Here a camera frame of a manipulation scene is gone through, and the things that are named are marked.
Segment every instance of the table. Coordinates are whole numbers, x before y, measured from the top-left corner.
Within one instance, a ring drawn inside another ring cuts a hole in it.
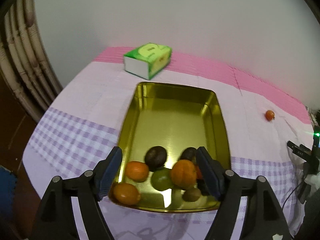
[[[68,84],[37,125],[23,164],[40,198],[52,177],[77,177],[116,145],[133,91],[144,81],[123,70],[123,54],[131,49],[114,47],[102,52]],[[152,81],[215,91],[227,128],[232,169],[243,177],[265,176],[283,204],[302,172],[302,159],[292,154],[286,142],[307,147],[313,143],[313,129],[302,103],[225,63],[175,51],[171,63]],[[276,115],[272,122],[264,118],[268,109]],[[241,200],[234,240],[241,232],[245,200]],[[79,235],[87,239],[77,199],[72,202]],[[118,240],[204,239],[216,213],[151,213],[117,206],[108,198],[99,205]],[[295,194],[284,214],[295,234],[304,216]]]

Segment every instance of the tomato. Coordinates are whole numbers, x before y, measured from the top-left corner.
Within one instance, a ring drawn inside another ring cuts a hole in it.
[[[203,179],[199,166],[196,165],[197,179]]]
[[[275,112],[273,112],[272,110],[268,110],[265,113],[265,117],[268,121],[271,121],[275,118]]]

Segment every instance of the small orange fruit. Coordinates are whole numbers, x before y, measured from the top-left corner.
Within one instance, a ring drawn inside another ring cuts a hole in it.
[[[131,161],[127,163],[125,175],[135,182],[144,182],[149,174],[149,167],[145,163]]]
[[[172,182],[183,189],[192,188],[196,184],[195,165],[189,160],[180,160],[173,166],[170,177]]]
[[[113,196],[124,205],[136,205],[141,195],[137,188],[129,183],[119,183],[113,188]]]
[[[275,118],[275,112],[273,112],[272,110],[268,110],[265,113],[265,117],[268,121],[271,121]]]
[[[199,169],[198,165],[196,165],[196,172],[197,172],[197,179],[203,179],[201,170]]]

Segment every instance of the tissue box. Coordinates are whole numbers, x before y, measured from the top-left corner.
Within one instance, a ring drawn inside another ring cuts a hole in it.
[[[148,43],[124,54],[124,70],[150,80],[170,62],[172,48]]]

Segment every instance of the metal bolt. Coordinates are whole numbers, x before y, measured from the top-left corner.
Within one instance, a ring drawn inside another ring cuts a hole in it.
[[[232,170],[226,170],[226,175],[232,177],[235,173]]]
[[[84,175],[85,175],[86,177],[90,177],[90,176],[92,176],[92,174],[93,174],[93,171],[91,171],[91,170],[88,170],[88,171],[85,171],[85,172],[84,172]]]
[[[266,182],[266,178],[263,177],[263,176],[259,176],[259,177],[258,177],[258,180],[259,180],[260,182]]]
[[[53,178],[52,178],[52,181],[53,182],[58,182],[60,180],[60,177],[59,176],[54,176]]]

